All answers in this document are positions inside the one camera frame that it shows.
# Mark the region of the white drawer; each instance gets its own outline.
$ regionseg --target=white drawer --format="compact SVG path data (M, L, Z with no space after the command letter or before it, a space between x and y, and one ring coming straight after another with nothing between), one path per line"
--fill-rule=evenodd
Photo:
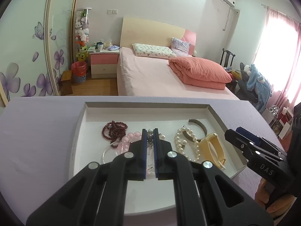
M92 64L91 74L116 74L116 64Z

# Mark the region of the tray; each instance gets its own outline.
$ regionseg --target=tray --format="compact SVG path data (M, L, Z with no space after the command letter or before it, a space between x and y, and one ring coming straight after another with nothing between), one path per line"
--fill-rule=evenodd
M189 119L200 120L209 133L217 133L223 146L226 169L223 172L230 178L245 167L247 160L242 152L224 138L227 127L210 105L175 103L126 103L126 102L86 102L78 119L70 157L69 178L72 178L91 161L102 163L103 150L109 141L102 137L103 126L114 120L128 125L126 133L141 132L158 128L176 151L174 135L183 125L194 130L196 137L204 137L202 129ZM191 157L190 148L185 152ZM105 162L115 157L113 150L106 153ZM144 181L128 181L124 213L143 214L160 211L175 206L173 181L158 181L147 175Z

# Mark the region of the red beaded bracelet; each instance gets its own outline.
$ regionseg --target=red beaded bracelet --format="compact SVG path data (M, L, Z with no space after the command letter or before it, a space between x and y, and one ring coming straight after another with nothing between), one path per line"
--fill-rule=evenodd
M111 121L107 123L103 129L102 129L102 136L107 139L111 140L111 143L115 142L118 138L121 140L125 135L125 130L128 128L128 126L123 122L115 122ZM104 134L104 131L108 129L109 130L109 137Z

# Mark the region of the headboard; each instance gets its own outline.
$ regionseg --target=headboard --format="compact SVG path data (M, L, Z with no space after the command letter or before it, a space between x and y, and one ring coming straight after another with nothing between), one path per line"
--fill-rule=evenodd
M193 54L197 38L196 33L157 21L124 17L120 47L132 48L134 43L170 47L172 37L190 42L189 54Z

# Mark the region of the hand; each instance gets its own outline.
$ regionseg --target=hand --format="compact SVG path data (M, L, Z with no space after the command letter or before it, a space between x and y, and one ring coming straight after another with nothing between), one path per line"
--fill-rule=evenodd
M268 203L270 198L268 192L264 189L267 180L262 178L258 186L257 192L255 194L255 201L265 209L265 204ZM281 216L284 214L293 203L295 197L293 195L284 195L278 200L276 200L272 205L267 208L267 212L271 215L272 218Z

